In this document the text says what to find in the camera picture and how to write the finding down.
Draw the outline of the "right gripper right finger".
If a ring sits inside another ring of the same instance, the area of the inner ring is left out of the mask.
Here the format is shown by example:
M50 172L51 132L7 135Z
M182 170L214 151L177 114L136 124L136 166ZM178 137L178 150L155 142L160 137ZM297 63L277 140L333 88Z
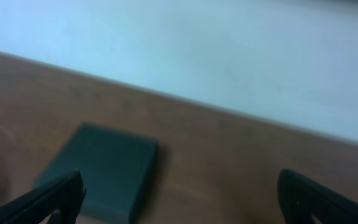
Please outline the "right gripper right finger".
M358 224L358 203L293 170L280 172L277 190L286 224Z

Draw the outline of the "dark green box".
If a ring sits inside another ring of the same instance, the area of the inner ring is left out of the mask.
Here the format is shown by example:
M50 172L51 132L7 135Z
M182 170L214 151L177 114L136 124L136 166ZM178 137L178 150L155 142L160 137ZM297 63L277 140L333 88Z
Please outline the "dark green box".
M87 189L82 214L108 223L135 223L148 194L157 154L156 139L82 124L33 186L78 169Z

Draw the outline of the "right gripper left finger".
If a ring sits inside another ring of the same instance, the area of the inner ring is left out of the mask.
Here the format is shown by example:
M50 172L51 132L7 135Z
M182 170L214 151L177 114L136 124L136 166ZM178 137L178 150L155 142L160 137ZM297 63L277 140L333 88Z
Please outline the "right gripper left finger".
M75 224L86 196L78 170L58 177L0 207L0 224Z

